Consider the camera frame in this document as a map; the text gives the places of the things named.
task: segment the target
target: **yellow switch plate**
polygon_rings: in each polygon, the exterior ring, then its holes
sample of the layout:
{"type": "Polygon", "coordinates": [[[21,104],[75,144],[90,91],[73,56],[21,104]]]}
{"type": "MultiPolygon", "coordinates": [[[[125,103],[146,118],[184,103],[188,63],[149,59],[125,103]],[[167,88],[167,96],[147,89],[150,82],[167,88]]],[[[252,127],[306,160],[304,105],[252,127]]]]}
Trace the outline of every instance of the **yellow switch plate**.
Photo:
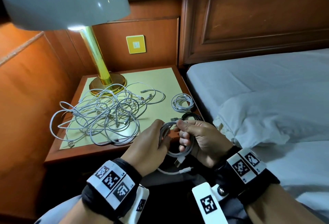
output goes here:
{"type": "Polygon", "coordinates": [[[130,54],[146,52],[144,35],[127,36],[130,54]]]}

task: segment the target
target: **lamp shade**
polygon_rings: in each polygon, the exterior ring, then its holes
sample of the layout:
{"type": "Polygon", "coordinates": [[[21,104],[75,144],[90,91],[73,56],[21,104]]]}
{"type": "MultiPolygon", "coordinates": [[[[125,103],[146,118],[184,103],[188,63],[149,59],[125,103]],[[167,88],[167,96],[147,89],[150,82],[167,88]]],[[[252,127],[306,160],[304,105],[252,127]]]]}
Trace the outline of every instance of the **lamp shade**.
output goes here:
{"type": "Polygon", "coordinates": [[[130,14],[128,0],[3,0],[11,21],[25,30],[91,26],[130,14]]]}

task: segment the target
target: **wooden headboard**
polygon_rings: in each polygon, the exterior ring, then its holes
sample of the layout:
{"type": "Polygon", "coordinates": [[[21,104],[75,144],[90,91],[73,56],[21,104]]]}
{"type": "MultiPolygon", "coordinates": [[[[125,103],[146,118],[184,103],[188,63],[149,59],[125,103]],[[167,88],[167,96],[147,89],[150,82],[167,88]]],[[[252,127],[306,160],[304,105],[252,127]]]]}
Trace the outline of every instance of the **wooden headboard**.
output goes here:
{"type": "Polygon", "coordinates": [[[329,47],[329,0],[183,0],[179,65],[329,47]]]}

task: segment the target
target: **hand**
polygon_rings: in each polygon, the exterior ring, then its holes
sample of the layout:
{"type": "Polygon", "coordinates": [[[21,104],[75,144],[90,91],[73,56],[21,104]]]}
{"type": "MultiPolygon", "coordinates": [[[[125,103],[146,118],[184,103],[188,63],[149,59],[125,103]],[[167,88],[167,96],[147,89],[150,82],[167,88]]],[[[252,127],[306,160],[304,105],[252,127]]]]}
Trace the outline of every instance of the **hand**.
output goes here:
{"type": "Polygon", "coordinates": [[[179,131],[180,152],[185,150],[185,146],[191,145],[190,136],[195,136],[197,145],[194,146],[191,155],[209,168],[212,168],[220,157],[233,147],[233,144],[215,126],[203,121],[178,120],[174,131],[179,131]]]}
{"type": "Polygon", "coordinates": [[[132,165],[141,176],[155,171],[163,162],[168,152],[170,140],[166,136],[159,145],[160,129],[164,122],[155,120],[150,127],[138,135],[128,150],[121,156],[123,160],[132,165]]]}

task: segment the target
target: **forearm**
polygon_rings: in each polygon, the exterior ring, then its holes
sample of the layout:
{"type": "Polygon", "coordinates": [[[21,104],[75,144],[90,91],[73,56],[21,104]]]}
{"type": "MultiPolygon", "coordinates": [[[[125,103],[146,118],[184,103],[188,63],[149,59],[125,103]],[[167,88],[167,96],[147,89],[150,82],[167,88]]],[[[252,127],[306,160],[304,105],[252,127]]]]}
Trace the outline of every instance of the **forearm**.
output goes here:
{"type": "Polygon", "coordinates": [[[253,224],[323,224],[278,184],[271,184],[245,210],[253,224]]]}
{"type": "Polygon", "coordinates": [[[60,224],[113,224],[113,221],[94,213],[80,200],[61,220],[60,224]]]}

